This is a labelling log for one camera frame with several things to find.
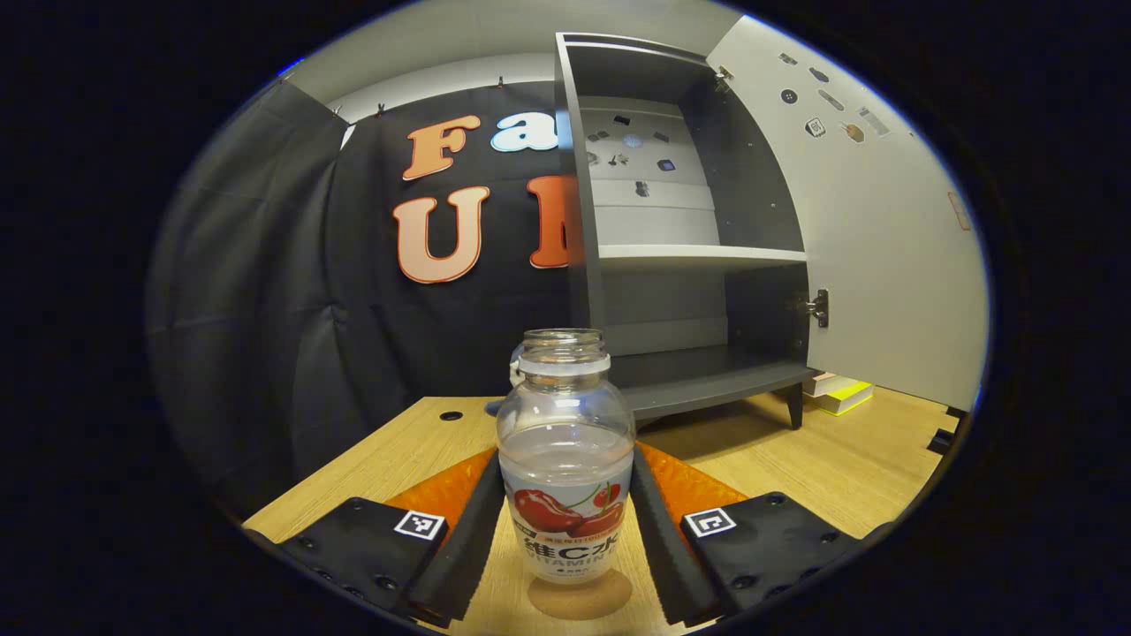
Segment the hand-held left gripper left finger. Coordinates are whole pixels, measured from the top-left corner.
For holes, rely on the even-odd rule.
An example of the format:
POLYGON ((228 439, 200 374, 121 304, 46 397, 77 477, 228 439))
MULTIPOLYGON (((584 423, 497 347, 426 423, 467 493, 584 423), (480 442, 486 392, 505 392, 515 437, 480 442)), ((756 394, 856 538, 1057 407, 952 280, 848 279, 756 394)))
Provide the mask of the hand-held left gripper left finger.
POLYGON ((286 540, 244 533, 335 595, 447 628, 468 612, 503 502, 497 450, 484 450, 387 502, 349 496, 286 540))

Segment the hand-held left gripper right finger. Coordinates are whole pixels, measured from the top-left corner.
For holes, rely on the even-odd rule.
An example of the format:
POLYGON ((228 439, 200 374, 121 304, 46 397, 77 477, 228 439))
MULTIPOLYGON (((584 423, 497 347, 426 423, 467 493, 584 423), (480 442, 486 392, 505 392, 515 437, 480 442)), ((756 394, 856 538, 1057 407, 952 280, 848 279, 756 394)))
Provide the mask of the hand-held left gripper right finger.
POLYGON ((634 444, 630 498, 667 624, 751 616, 798 594, 871 548, 780 491, 735 488, 646 442, 634 444))

